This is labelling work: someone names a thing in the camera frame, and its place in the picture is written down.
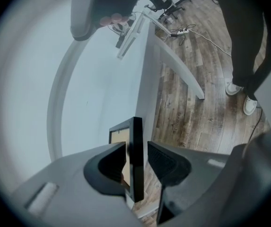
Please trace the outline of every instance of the black picture frame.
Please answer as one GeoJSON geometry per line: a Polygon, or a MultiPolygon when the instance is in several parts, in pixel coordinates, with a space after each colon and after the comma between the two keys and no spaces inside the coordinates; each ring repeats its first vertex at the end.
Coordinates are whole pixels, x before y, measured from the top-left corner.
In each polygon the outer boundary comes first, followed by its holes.
{"type": "Polygon", "coordinates": [[[132,117],[109,129],[109,143],[111,134],[119,130],[129,129],[129,163],[130,187],[125,188],[127,195],[134,201],[144,199],[144,147],[142,118],[132,117]]]}

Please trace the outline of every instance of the white shoe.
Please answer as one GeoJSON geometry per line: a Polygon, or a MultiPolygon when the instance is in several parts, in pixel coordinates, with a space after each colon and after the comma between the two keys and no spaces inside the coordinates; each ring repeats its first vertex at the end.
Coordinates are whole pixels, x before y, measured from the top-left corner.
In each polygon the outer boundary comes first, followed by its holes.
{"type": "Polygon", "coordinates": [[[256,106],[257,106],[257,101],[254,101],[247,96],[244,102],[244,108],[243,108],[244,114],[247,116],[253,114],[256,106]]]}
{"type": "Polygon", "coordinates": [[[231,81],[228,86],[226,87],[226,93],[230,96],[235,95],[236,93],[238,93],[240,91],[241,87],[233,84],[233,82],[231,81]]]}

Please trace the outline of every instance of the shoe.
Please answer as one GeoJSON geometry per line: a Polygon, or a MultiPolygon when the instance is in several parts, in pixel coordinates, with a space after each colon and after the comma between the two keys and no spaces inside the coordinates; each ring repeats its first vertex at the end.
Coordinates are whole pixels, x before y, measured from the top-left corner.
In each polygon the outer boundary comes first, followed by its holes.
{"type": "Polygon", "coordinates": [[[253,114],[256,106],[257,106],[257,101],[254,101],[247,96],[244,102],[244,108],[243,108],[244,114],[247,116],[253,114]]]}
{"type": "Polygon", "coordinates": [[[241,87],[233,84],[233,82],[231,81],[228,86],[226,87],[226,93],[230,96],[235,95],[236,93],[238,93],[240,91],[241,87]]]}

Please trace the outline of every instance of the dark pants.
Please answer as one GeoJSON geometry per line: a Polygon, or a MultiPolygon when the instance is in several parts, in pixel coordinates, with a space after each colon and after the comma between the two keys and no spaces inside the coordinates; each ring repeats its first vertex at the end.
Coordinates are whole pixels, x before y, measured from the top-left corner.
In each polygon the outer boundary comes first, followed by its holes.
{"type": "Polygon", "coordinates": [[[218,0],[232,41],[233,83],[249,98],[271,71],[271,0],[218,0]],[[263,15],[268,30],[265,59],[254,73],[263,39],[263,15]]]}

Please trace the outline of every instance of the person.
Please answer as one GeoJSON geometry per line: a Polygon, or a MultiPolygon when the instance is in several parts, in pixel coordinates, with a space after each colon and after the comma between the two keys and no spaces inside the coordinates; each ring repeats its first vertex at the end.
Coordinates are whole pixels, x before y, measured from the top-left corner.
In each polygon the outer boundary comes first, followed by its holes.
{"type": "Polygon", "coordinates": [[[233,96],[243,88],[247,93],[243,111],[251,115],[257,106],[254,92],[271,71],[271,0],[218,2],[232,41],[233,79],[226,87],[226,93],[233,96]],[[254,73],[255,58],[263,40],[264,20],[268,31],[265,58],[254,73]]]}

